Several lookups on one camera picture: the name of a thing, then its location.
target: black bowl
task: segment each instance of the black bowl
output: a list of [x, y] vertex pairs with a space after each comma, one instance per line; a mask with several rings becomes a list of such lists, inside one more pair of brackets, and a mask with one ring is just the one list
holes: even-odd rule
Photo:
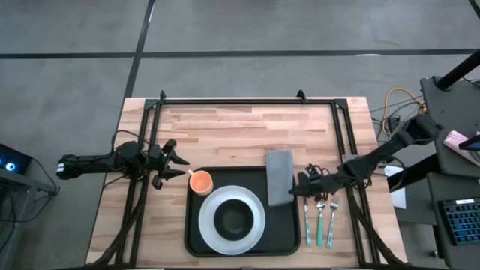
[[230, 199], [218, 206], [214, 214], [214, 225], [218, 234], [227, 240], [243, 239], [252, 230], [254, 213], [239, 199]]

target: blue keyboard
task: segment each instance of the blue keyboard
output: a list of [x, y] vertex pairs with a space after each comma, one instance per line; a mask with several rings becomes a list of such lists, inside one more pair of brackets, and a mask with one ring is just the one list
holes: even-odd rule
[[480, 244], [480, 198], [438, 203], [453, 245]]

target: concrete floor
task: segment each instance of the concrete floor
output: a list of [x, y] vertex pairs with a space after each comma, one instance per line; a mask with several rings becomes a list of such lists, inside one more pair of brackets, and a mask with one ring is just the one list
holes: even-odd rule
[[[133, 53], [147, 4], [0, 1], [0, 54]], [[460, 0], [157, 0], [145, 51], [472, 49], [480, 36], [468, 29], [478, 27], [469, 2]], [[376, 109], [390, 88], [420, 95], [421, 77], [443, 75], [467, 56], [146, 58], [133, 96], [157, 97], [163, 89], [171, 97], [279, 97], [303, 89], [310, 96], [366, 96]], [[108, 152], [131, 65], [131, 58], [0, 60], [0, 143], [36, 157], [51, 175], [63, 154]], [[391, 103], [407, 98], [395, 93]], [[372, 116], [381, 119], [382, 112]], [[426, 147], [398, 157], [414, 164], [434, 151]], [[16, 269], [83, 264], [103, 178], [57, 179], [60, 195], [28, 224]], [[435, 248], [429, 227], [401, 223], [400, 230], [411, 263], [445, 267], [428, 256]]]

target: blue light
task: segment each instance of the blue light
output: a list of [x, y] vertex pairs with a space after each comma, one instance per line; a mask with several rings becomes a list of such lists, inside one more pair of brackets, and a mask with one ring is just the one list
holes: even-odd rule
[[11, 171], [15, 170], [15, 164], [7, 163], [7, 165], [5, 166], [5, 169], [7, 169], [7, 171], [11, 172]]

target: wooden table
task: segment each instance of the wooden table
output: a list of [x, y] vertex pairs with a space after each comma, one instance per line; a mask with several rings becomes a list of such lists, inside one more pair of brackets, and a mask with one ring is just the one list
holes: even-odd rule
[[[358, 152], [360, 155], [367, 154], [377, 147], [367, 100], [365, 97], [347, 99]], [[118, 129], [138, 133], [144, 100], [125, 100]], [[350, 152], [346, 134], [343, 130], [343, 141], [347, 152]], [[273, 149], [292, 149], [297, 172], [302, 171], [309, 163], [335, 172], [340, 163], [332, 110], [328, 105], [163, 105], [157, 143], [163, 145], [170, 138], [178, 143], [177, 154], [190, 162], [190, 166], [173, 167], [185, 171], [199, 167], [265, 165], [265, 154]], [[126, 133], [119, 133], [115, 144], [130, 140], [135, 139]], [[118, 176], [119, 174], [109, 174], [106, 181]], [[358, 265], [345, 190], [338, 192], [340, 207], [335, 218], [332, 249], [327, 249], [325, 245], [316, 246], [318, 211], [312, 199], [308, 217], [313, 245], [307, 246], [302, 217], [303, 202], [300, 199], [298, 210], [302, 242], [294, 254], [274, 257], [197, 258], [190, 255], [184, 246], [187, 188], [186, 175], [171, 179], [160, 191], [152, 186], [148, 187], [138, 267], [266, 268]], [[121, 180], [103, 191], [87, 263], [96, 260], [119, 231], [127, 190], [128, 181]], [[373, 185], [367, 189], [367, 195], [376, 231], [397, 257], [407, 261], [385, 178], [373, 177]], [[329, 221], [328, 209], [323, 218], [324, 239], [328, 233]], [[362, 233], [362, 238], [365, 253], [367, 258], [370, 258], [365, 232]], [[127, 241], [125, 254], [129, 252], [130, 245]]]

